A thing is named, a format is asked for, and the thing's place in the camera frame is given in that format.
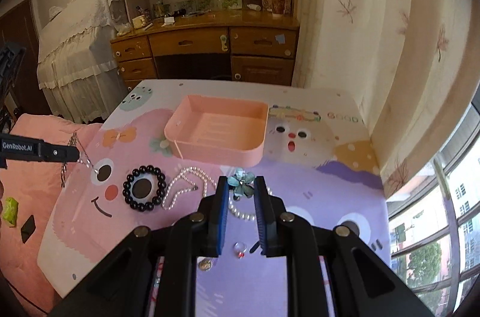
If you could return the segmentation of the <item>wooden desk with drawers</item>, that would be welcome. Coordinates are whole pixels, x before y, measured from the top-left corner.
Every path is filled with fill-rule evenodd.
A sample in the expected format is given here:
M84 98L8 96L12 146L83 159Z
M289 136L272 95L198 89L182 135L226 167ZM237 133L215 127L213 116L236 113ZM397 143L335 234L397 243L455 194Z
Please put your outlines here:
M111 42L129 88L148 79L229 80L289 86L299 22L269 12L218 11L154 21Z

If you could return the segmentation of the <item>teal flower hair clip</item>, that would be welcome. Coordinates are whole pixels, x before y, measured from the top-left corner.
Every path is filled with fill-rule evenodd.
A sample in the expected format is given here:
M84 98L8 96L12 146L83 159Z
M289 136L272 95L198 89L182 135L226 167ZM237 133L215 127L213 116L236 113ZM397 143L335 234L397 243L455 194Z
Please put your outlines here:
M233 200L252 198L255 193L255 175L250 171L238 168L232 176L227 178L229 189L232 191Z

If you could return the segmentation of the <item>pink bed quilt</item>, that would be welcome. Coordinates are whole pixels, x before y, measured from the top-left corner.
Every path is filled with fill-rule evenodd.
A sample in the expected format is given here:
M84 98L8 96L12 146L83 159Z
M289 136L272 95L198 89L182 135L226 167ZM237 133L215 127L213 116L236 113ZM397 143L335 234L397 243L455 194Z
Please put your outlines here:
M76 134L87 146L100 127L53 115L23 114L11 133L58 145L66 145ZM38 267L38 252L62 189L61 168L59 163L10 161L1 170L1 206L7 198L19 204L16 226L1 221L1 273L30 316L44 316L60 301Z

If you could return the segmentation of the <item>pink plastic tray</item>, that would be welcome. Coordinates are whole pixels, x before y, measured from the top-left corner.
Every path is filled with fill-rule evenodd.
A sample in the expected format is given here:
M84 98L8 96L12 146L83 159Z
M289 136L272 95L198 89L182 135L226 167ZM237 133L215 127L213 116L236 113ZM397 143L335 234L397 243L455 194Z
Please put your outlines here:
M180 159L250 168L262 160L268 116L261 101L188 95L164 135Z

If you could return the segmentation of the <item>red patterned paper cup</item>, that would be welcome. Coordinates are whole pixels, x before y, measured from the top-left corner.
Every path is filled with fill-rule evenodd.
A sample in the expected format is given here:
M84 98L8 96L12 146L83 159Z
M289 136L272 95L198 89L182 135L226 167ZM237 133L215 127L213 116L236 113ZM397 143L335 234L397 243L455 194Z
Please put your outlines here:
M285 14L286 0L271 0L272 16L282 17Z

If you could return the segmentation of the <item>white lace cloth cover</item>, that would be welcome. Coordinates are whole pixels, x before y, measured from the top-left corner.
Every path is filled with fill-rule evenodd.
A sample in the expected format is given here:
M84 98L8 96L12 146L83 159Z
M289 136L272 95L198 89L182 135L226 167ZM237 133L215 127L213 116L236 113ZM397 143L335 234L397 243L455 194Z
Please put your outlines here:
M37 80L53 115L87 123L120 104L111 40L125 23L124 0L73 0L41 30Z

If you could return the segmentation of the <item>cream floral curtain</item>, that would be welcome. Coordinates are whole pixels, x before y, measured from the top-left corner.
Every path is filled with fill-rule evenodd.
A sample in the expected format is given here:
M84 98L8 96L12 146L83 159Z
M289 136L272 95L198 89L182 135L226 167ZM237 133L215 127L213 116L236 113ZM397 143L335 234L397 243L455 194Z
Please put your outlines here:
M295 0L294 81L350 93L387 196L435 156L479 85L479 0Z

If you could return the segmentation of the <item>cartoon printed table cover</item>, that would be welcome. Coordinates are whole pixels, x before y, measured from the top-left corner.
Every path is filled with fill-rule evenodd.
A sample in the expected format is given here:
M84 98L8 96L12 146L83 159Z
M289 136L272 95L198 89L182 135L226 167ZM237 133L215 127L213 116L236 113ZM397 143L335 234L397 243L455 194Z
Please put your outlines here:
M337 244L391 261L386 199L353 98L332 89L145 80L86 147L39 265L54 316L335 310Z

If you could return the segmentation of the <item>window frame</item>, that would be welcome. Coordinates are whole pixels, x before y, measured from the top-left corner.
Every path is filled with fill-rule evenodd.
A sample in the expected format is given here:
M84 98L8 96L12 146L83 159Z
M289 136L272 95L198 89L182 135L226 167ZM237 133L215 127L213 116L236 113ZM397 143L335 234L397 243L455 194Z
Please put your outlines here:
M387 201L391 269L436 316L451 316L479 278L479 108Z

